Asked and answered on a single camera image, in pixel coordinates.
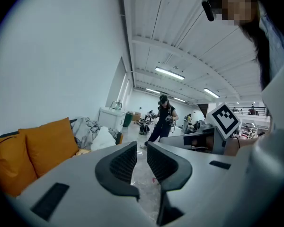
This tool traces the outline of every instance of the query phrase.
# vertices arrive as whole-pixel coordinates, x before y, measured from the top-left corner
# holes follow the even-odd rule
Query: person wearing black cap
[[[153,119],[159,118],[159,121],[148,139],[150,142],[154,142],[159,136],[160,138],[168,136],[171,129],[170,123],[179,119],[176,109],[170,105],[166,95],[160,96],[158,104],[159,112]]]

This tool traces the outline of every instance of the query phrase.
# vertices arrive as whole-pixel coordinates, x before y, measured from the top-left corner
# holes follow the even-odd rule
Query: floor
[[[150,132],[152,132],[154,124],[149,125],[149,128]],[[138,143],[137,164],[133,170],[131,185],[136,186],[139,189],[139,204],[141,207],[153,221],[156,221],[160,207],[160,185],[147,164],[146,149],[141,148],[151,134],[140,135],[139,129],[140,126],[134,124],[133,121],[128,127],[123,127],[122,143],[131,141],[136,141]]]

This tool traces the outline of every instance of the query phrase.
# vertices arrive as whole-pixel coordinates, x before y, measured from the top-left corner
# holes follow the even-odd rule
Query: black cap
[[[163,103],[165,103],[166,101],[168,101],[167,96],[166,96],[166,95],[161,95],[161,96],[160,96],[160,101],[158,102],[158,104],[159,104],[159,105],[160,105],[160,104],[163,104]]]

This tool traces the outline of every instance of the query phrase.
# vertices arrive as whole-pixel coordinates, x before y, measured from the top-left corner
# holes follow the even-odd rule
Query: shelving unit
[[[242,124],[240,136],[245,136],[247,139],[253,139],[257,136],[257,127]]]

